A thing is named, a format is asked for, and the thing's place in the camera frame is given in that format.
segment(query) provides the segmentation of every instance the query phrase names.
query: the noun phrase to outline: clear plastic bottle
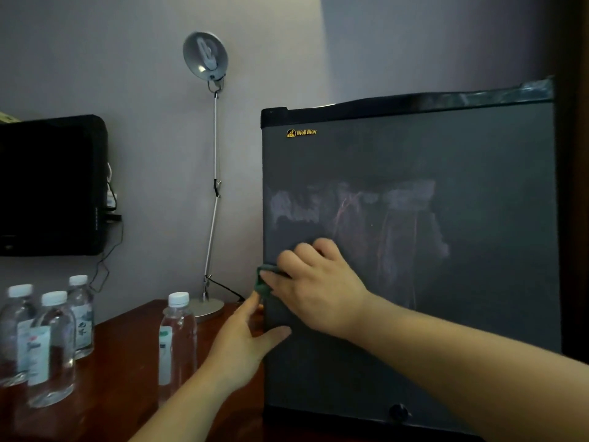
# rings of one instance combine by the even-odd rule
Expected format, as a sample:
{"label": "clear plastic bottle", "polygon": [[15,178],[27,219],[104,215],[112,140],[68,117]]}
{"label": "clear plastic bottle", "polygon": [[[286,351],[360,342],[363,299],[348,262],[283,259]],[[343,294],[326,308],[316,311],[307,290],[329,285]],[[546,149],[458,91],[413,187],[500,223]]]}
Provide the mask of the clear plastic bottle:
{"label": "clear plastic bottle", "polygon": [[75,317],[67,299],[66,291],[45,293],[31,327],[28,399],[32,408],[53,405],[74,390]]}
{"label": "clear plastic bottle", "polygon": [[88,276],[70,277],[68,304],[75,316],[75,358],[90,355],[94,350],[94,295],[88,288]]}
{"label": "clear plastic bottle", "polygon": [[186,292],[172,293],[160,325],[160,406],[196,371],[196,319]]}
{"label": "clear plastic bottle", "polygon": [[0,312],[0,385],[13,386],[27,379],[29,330],[35,317],[33,285],[13,285]]}

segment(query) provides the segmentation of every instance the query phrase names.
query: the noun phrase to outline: brown table top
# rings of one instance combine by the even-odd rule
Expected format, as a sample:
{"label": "brown table top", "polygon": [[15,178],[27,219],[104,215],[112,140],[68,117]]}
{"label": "brown table top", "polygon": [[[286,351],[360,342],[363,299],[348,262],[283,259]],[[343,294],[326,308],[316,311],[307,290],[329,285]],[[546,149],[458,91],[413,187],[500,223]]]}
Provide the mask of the brown table top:
{"label": "brown table top", "polygon": [[[157,409],[158,328],[164,300],[154,300],[96,326],[94,352],[76,363],[75,391],[44,409],[26,405],[26,385],[0,388],[0,440],[127,441]],[[198,325],[197,357],[202,363],[214,337],[235,310]],[[251,327],[262,332],[256,313]],[[209,441],[358,442],[357,438],[262,419],[264,373],[233,393],[219,410]]]}

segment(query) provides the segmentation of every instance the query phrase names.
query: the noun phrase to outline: mini fridge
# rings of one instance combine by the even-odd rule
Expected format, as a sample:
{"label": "mini fridge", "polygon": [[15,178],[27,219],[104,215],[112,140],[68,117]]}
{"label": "mini fridge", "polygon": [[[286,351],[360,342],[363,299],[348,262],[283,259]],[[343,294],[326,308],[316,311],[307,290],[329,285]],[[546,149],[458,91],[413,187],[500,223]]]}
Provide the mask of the mini fridge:
{"label": "mini fridge", "polygon": [[[560,352],[550,79],[268,108],[261,129],[264,263],[329,237],[366,287],[395,304]],[[276,297],[264,320],[293,330],[266,358],[267,415],[471,432]]]}

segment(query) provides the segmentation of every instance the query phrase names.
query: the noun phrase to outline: hand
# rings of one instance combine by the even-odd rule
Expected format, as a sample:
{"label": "hand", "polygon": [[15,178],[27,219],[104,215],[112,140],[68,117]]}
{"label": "hand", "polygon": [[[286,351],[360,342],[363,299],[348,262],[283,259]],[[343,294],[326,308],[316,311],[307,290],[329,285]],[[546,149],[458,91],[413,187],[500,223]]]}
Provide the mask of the hand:
{"label": "hand", "polygon": [[278,267],[291,279],[271,272],[260,275],[272,294],[312,329],[348,339],[371,294],[343,259],[332,240],[300,243],[278,256]]}
{"label": "hand", "polygon": [[247,385],[262,358],[291,334],[290,327],[281,326],[252,337],[248,321],[259,304],[260,295],[253,292],[223,324],[200,368],[209,370],[227,394]]}

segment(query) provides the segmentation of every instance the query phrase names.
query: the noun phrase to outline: lamp base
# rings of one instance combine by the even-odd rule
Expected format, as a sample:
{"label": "lamp base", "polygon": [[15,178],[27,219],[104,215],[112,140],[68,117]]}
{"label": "lamp base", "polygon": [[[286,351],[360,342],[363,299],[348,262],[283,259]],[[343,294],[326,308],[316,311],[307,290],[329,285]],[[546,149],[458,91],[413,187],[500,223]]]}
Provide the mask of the lamp base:
{"label": "lamp base", "polygon": [[194,313],[196,322],[202,322],[223,313],[224,305],[222,300],[209,298],[203,301],[201,298],[196,298],[190,300],[188,307]]}

